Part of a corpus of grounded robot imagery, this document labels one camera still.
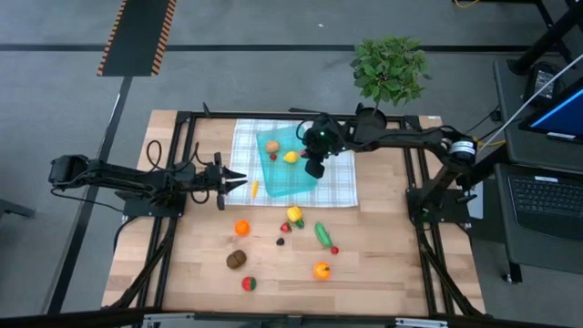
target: white plaid towel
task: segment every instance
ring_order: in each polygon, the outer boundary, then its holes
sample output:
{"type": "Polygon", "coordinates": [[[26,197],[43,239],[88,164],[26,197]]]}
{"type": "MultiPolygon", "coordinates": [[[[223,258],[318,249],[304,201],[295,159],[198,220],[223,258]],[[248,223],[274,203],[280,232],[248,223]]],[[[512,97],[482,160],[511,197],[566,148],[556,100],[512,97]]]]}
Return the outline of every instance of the white plaid towel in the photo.
{"type": "MultiPolygon", "coordinates": [[[[323,162],[326,170],[312,191],[273,198],[267,194],[256,134],[259,131],[297,126],[300,121],[277,119],[238,119],[233,134],[229,169],[247,175],[248,183],[225,197],[227,205],[352,207],[358,205],[354,154],[346,151],[323,162]],[[251,198],[253,181],[259,182],[257,197],[251,198]]],[[[306,122],[306,129],[312,125],[306,122]]]]}

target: floor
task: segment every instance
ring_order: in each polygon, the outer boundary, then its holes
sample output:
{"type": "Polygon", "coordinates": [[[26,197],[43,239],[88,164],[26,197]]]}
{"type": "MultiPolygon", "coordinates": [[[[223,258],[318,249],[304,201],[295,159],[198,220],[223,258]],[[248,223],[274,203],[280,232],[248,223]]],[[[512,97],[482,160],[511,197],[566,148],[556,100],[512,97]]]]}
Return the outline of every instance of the floor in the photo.
{"type": "MultiPolygon", "coordinates": [[[[562,1],[546,1],[556,19],[562,1]]],[[[119,1],[5,0],[0,44],[104,44],[119,1]]],[[[424,45],[530,45],[546,30],[533,5],[449,0],[180,1],[170,44],[355,44],[364,37],[414,36],[424,45]]],[[[578,55],[577,28],[565,42],[578,55]]],[[[97,77],[98,52],[0,52],[0,198],[36,209],[33,219],[0,222],[0,317],[41,313],[56,278],[78,202],[48,193],[49,162],[63,154],[96,156],[121,78],[97,77]]],[[[496,105],[492,63],[506,55],[427,54],[431,81],[421,99],[385,113],[439,115],[461,130],[496,105]]],[[[560,58],[550,60],[561,62],[560,58]]],[[[134,78],[109,162],[134,166],[151,109],[350,113],[363,100],[344,52],[167,53],[158,77],[134,78]]],[[[486,122],[476,130],[486,133],[486,122]]],[[[107,190],[97,200],[120,206],[107,190]]],[[[107,282],[117,213],[94,208],[64,311],[97,309],[107,282]]],[[[509,286],[504,246],[476,241],[486,309],[497,318],[583,326],[583,277],[524,268],[509,286]]],[[[233,323],[214,323],[233,326],[233,323]]],[[[173,323],[169,326],[190,326],[173,323]]]]}

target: blue cutting board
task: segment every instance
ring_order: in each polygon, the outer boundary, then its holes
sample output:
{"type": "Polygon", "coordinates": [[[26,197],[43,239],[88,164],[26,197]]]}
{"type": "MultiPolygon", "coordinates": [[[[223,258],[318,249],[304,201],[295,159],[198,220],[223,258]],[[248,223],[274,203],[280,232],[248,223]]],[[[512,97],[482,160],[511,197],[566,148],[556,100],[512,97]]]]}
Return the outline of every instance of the blue cutting board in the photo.
{"type": "MultiPolygon", "coordinates": [[[[292,195],[298,192],[310,191],[316,188],[318,180],[306,173],[307,159],[298,159],[295,163],[283,160],[288,151],[300,151],[305,149],[302,141],[296,137],[298,127],[276,128],[257,133],[257,148],[260,154],[261,167],[267,194],[272,197],[292,195]],[[280,143],[280,149],[275,152],[276,160],[270,159],[270,153],[265,151],[265,145],[269,141],[280,143]]],[[[304,129],[300,127],[299,135],[303,137],[304,129]]]]}

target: wooden tabletop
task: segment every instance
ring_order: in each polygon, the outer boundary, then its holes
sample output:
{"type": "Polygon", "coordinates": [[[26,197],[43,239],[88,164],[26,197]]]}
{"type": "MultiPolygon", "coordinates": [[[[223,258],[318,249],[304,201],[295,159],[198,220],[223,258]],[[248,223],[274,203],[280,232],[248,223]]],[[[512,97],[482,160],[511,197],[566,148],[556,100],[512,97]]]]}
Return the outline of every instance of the wooden tabletop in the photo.
{"type": "MultiPolygon", "coordinates": [[[[152,139],[162,143],[161,163],[166,162],[176,114],[171,110],[152,111],[139,169],[150,169],[145,145],[152,139]]],[[[424,128],[441,124],[437,117],[420,119],[424,128]]],[[[229,166],[235,124],[236,119],[197,119],[194,141],[200,142],[203,161],[220,151],[223,164],[229,166]]],[[[441,164],[428,152],[427,162],[433,176],[441,164]]],[[[421,181],[418,167],[415,172],[416,180],[421,181]]],[[[356,179],[358,207],[303,208],[305,228],[287,234],[280,231],[286,221],[285,208],[228,206],[219,211],[212,193],[204,205],[188,199],[177,227],[163,308],[185,312],[427,315],[417,241],[407,219],[403,151],[378,149],[357,154],[356,179]],[[241,219],[251,223],[247,237],[235,234],[234,223],[241,219]],[[316,221],[330,232],[340,249],[337,255],[318,242],[313,230],[316,221]],[[283,246],[275,243],[280,237],[285,239],[283,246]],[[225,261],[235,250],[245,251],[248,260],[233,271],[225,261]],[[318,261],[330,264],[330,280],[313,278],[312,267],[318,261]],[[241,288],[246,276],[257,279],[255,291],[241,288]]],[[[152,218],[139,218],[121,232],[104,305],[121,296],[141,270],[152,222],[152,218]]],[[[450,275],[470,302],[483,311],[468,238],[453,224],[440,224],[440,228],[450,275]]],[[[157,276],[154,272],[147,304],[153,303],[157,276]]],[[[435,273],[434,286],[438,309],[443,310],[435,273]]]]}

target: small red toy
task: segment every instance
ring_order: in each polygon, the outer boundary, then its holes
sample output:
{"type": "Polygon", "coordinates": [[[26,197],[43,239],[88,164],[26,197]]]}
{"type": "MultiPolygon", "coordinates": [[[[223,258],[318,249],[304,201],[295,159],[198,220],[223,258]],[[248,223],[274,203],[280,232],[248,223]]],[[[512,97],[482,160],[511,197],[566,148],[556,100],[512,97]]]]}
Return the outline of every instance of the small red toy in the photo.
{"type": "Polygon", "coordinates": [[[281,225],[280,230],[283,232],[290,232],[292,231],[292,226],[290,225],[289,222],[285,222],[281,225]]]}
{"type": "Polygon", "coordinates": [[[241,282],[241,286],[243,286],[245,291],[250,292],[257,287],[257,281],[253,277],[245,277],[241,282]]]}

